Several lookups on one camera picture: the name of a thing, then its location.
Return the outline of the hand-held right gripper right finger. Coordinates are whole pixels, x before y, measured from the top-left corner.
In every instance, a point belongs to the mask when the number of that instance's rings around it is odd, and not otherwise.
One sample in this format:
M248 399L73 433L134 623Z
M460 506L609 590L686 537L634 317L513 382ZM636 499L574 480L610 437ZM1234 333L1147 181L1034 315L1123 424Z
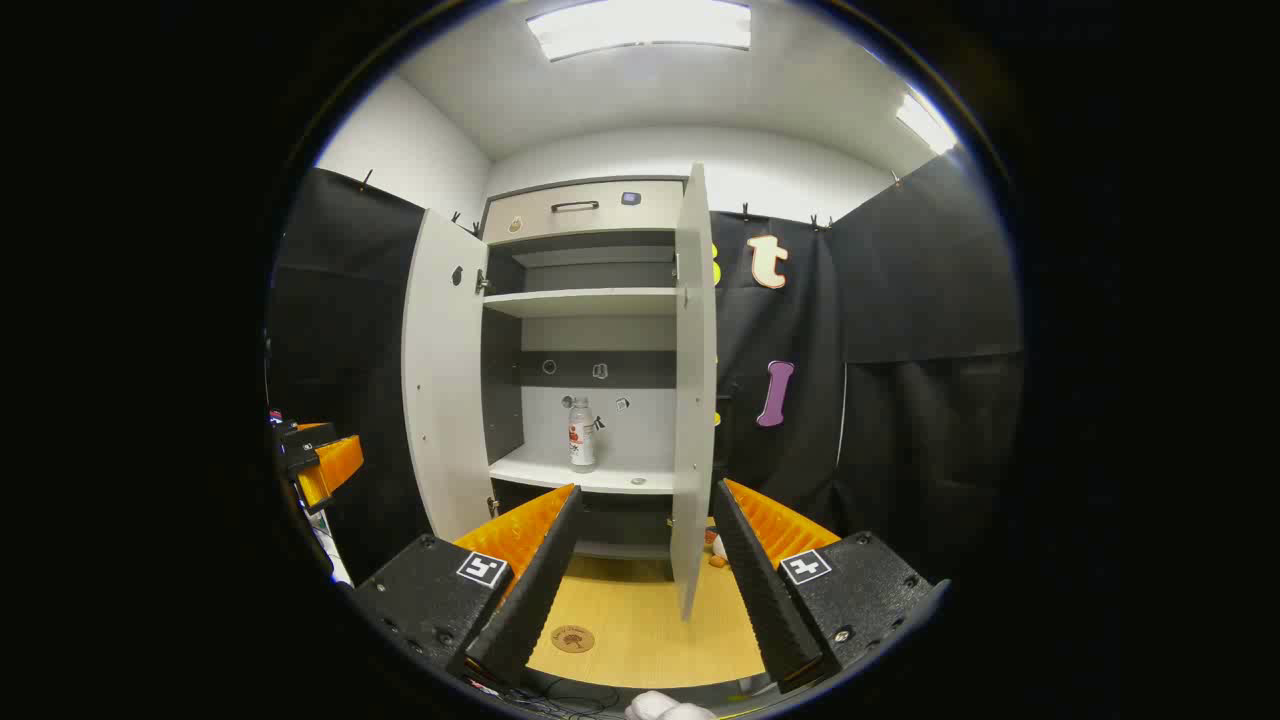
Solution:
M951 587L869 530L838 538L730 479L712 491L712 516L782 693L869 670L934 618Z

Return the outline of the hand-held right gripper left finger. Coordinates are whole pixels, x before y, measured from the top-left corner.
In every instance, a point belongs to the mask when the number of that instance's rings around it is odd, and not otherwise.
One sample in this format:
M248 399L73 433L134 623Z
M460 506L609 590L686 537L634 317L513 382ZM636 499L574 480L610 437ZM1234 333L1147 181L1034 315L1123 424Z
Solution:
M562 486L456 542L424 534L353 592L383 635L433 673L521 683L573 556L582 492Z

